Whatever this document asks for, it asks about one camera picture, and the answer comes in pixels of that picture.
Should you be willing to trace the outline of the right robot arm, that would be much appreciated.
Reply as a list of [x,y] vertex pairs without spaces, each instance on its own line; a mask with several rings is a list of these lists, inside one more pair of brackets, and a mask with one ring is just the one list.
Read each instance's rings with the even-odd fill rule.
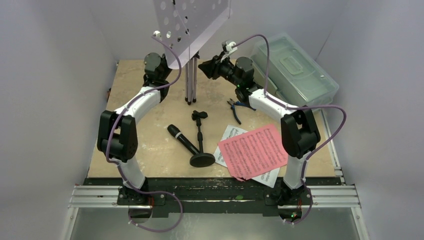
[[228,57],[215,55],[198,68],[209,79],[222,77],[233,84],[236,97],[243,104],[280,121],[288,164],[277,200],[279,205],[294,203],[307,190],[308,160],[321,140],[312,110],[307,106],[292,106],[267,94],[265,88],[255,82],[253,61],[248,57],[240,57],[232,63]]

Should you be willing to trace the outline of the lilac folding music stand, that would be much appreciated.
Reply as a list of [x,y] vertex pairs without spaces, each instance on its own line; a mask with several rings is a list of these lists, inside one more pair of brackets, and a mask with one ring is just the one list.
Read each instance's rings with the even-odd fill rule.
[[168,47],[168,67],[185,68],[185,101],[197,101],[195,64],[200,49],[232,15],[230,0],[155,0],[153,6],[161,32]]

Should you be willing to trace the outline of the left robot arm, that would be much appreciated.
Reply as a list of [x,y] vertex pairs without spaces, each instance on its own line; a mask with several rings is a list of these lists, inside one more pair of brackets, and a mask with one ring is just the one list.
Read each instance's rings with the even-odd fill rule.
[[104,153],[107,162],[116,165],[122,177],[120,198],[136,205],[149,204],[153,200],[147,178],[136,159],[137,124],[168,95],[167,77],[171,71],[164,54],[147,54],[140,91],[123,106],[114,111],[105,110],[100,115],[97,149]]

